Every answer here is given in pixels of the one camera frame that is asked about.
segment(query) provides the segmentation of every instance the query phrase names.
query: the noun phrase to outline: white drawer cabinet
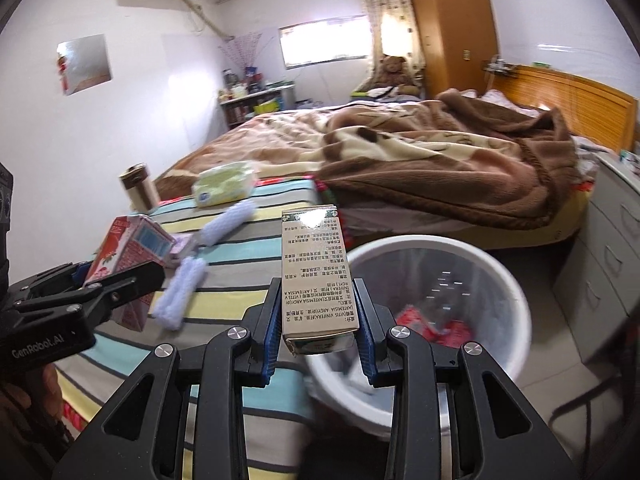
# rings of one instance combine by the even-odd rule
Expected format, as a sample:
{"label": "white drawer cabinet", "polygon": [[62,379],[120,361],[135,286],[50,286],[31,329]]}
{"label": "white drawer cabinet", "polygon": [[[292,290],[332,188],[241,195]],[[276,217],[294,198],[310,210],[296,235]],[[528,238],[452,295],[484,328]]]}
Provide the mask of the white drawer cabinet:
{"label": "white drawer cabinet", "polygon": [[640,180],[603,155],[584,226],[554,293],[585,362],[640,304]]}

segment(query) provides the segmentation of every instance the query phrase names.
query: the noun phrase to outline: fleece blanket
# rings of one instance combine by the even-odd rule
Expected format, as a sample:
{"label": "fleece blanket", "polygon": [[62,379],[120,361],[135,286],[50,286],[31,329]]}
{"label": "fleece blanket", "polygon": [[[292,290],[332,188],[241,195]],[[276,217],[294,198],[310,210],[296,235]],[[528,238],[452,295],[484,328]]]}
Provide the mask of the fleece blanket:
{"label": "fleece blanket", "polygon": [[190,193],[199,172],[254,160],[260,176],[314,173],[339,205],[370,200],[474,225],[548,225],[577,178],[560,110],[530,118],[455,90],[436,100],[259,116],[178,161],[156,184]]}

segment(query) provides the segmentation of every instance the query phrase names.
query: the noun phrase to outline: curtain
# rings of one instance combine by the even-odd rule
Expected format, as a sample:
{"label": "curtain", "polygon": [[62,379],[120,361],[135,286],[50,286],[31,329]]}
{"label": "curtain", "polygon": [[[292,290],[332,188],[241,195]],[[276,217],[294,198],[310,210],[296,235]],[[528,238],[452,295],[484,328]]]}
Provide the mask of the curtain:
{"label": "curtain", "polygon": [[424,56],[415,25],[411,0],[362,0],[373,37],[370,74],[356,91],[366,91],[376,80],[384,56],[403,56],[406,70],[414,80],[421,79]]}

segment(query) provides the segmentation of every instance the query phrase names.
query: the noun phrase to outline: striped bed sheet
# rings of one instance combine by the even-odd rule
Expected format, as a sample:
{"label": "striped bed sheet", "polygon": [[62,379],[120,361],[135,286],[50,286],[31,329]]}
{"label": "striped bed sheet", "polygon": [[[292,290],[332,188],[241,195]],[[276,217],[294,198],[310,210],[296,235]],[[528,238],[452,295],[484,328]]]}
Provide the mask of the striped bed sheet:
{"label": "striped bed sheet", "polygon": [[[313,181],[306,178],[256,187],[252,199],[258,206],[254,219],[222,243],[204,250],[202,256],[209,269],[192,297],[180,332],[162,329],[152,317],[142,332],[109,321],[98,327],[93,348],[57,362],[63,397],[82,418],[91,420],[158,344],[169,342],[179,349],[205,344],[235,325],[249,306],[264,301],[271,279],[282,272],[282,211],[315,205],[319,199]],[[194,201],[185,198],[161,206],[152,217],[168,232],[183,233],[200,229],[227,207],[196,209]],[[162,290],[156,293],[154,303],[161,294]],[[242,393],[251,480],[289,480],[296,476],[312,422],[303,371],[303,362],[281,344],[269,386],[245,388]],[[191,479],[197,402],[198,387],[194,386],[183,458],[185,479]]]}

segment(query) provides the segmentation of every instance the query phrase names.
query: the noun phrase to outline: wooden headboard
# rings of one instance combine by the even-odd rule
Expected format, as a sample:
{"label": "wooden headboard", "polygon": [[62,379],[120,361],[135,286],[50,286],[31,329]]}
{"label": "wooden headboard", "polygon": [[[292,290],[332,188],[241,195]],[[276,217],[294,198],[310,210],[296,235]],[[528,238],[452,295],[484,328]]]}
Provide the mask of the wooden headboard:
{"label": "wooden headboard", "polygon": [[638,102],[620,90],[591,79],[545,68],[518,66],[516,77],[496,75],[492,88],[514,103],[559,107],[576,135],[615,152],[631,150]]}

